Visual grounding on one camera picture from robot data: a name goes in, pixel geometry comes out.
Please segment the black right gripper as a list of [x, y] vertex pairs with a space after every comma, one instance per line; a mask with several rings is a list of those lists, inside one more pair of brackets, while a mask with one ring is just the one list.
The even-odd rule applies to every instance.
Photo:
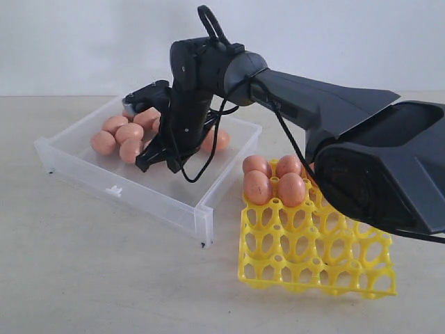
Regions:
[[145, 173], [151, 165], [166, 161], [170, 171], [181, 171], [202, 141], [212, 99], [213, 93], [205, 90], [181, 90], [173, 86], [159, 132], [143, 145], [135, 165]]

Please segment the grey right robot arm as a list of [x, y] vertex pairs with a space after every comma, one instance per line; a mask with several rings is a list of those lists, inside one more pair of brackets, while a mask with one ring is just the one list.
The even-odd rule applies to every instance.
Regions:
[[241, 44], [210, 37], [170, 48], [172, 83], [154, 84], [161, 126], [136, 158], [177, 172], [207, 134], [210, 103], [270, 109], [306, 132], [303, 166], [345, 216], [392, 234], [437, 241], [444, 231], [444, 105], [388, 90], [348, 88], [270, 69]]

